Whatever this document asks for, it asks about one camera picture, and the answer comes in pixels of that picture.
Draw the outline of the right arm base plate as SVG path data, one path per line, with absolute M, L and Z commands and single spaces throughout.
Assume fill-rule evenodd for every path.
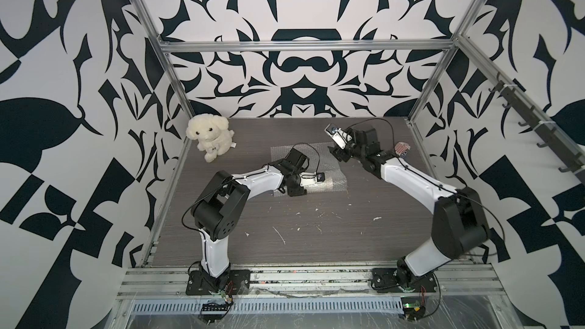
M 432 273 L 415 276 L 406 268 L 374 268 L 370 287 L 378 293 L 438 292 Z

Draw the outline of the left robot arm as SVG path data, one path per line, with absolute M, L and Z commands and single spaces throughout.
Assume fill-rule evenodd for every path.
M 217 172 L 190 207 L 196 230 L 202 235 L 201 270 L 214 280 L 225 277 L 230 268 L 229 235 L 235 229 L 248 200 L 263 193 L 278 191 L 288 196 L 304 196 L 302 173 L 309 158 L 291 149 L 285 158 L 262 168 L 230 175 Z

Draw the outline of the clear bubble wrap sheet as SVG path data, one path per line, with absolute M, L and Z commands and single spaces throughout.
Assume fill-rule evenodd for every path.
M 323 182 L 316 182 L 303 179 L 303 182 L 309 182 L 305 186 L 307 193 L 325 193 L 325 192 L 344 192 L 347 190 L 347 178 L 341 171 L 338 160 L 330 153 L 329 146 L 333 143 L 311 143 L 309 146 L 301 144 L 295 147 L 309 158 L 308 173 L 314 174 L 315 171 L 324 174 Z

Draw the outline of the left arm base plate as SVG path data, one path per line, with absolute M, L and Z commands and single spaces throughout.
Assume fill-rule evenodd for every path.
M 189 273 L 186 295 L 228 293 L 239 295 L 250 287 L 251 271 L 228 269 L 219 277 L 211 277 L 203 268 Z

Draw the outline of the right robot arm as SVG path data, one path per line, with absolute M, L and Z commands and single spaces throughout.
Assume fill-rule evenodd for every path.
M 325 132 L 335 143 L 329 150 L 338 161 L 356 159 L 367 172 L 403 190 L 433 215 L 426 242 L 400 258 L 392 274 L 373 273 L 375 291 L 412 292 L 437 268 L 490 239 L 484 207 L 472 188 L 444 184 L 412 167 L 395 149 L 382 149 L 373 128 L 341 129 L 329 124 Z

